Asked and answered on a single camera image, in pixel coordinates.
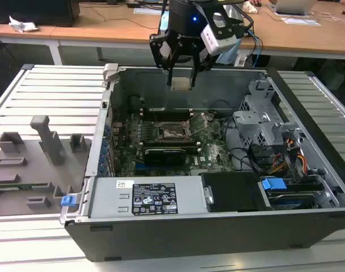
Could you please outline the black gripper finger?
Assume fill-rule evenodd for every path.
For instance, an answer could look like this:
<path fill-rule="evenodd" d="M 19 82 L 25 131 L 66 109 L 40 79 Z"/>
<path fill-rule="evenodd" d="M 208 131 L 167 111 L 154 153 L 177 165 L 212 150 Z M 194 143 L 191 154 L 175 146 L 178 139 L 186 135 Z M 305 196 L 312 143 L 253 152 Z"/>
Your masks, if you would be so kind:
<path fill-rule="evenodd" d="M 172 84 L 173 68 L 180 56 L 180 43 L 177 41 L 176 37 L 176 35 L 171 35 L 170 33 L 150 35 L 150 48 L 155 65 L 157 68 L 161 68 L 168 72 L 168 86 Z M 167 45 L 169 48 L 167 57 L 164 57 L 161 53 L 163 45 Z"/>
<path fill-rule="evenodd" d="M 191 86 L 195 86 L 195 81 L 197 78 L 197 74 L 203 71 L 211 70 L 212 66 L 215 64 L 215 56 L 211 56 L 207 54 L 207 57 L 201 61 L 200 59 L 200 51 L 197 44 L 193 44 L 191 46 L 191 56 L 193 58 L 193 69 L 191 71 Z"/>

